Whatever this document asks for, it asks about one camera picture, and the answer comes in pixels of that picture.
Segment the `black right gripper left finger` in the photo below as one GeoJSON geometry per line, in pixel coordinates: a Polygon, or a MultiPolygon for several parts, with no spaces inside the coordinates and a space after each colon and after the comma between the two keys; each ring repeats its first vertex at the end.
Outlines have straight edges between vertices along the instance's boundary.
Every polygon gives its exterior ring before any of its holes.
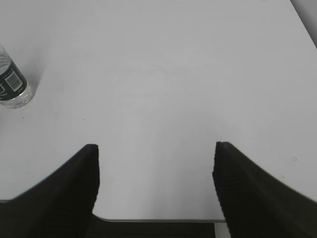
{"type": "Polygon", "coordinates": [[[0,236],[83,238],[99,187],[99,149],[87,144],[40,183],[0,206],[0,236]]]}

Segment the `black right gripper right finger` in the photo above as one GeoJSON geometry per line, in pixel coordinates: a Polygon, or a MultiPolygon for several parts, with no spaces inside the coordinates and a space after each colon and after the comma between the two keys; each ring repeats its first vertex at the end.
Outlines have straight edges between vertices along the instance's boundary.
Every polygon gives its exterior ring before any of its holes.
{"type": "Polygon", "coordinates": [[[317,203],[229,142],[217,142],[212,178],[233,238],[315,238],[317,203]]]}

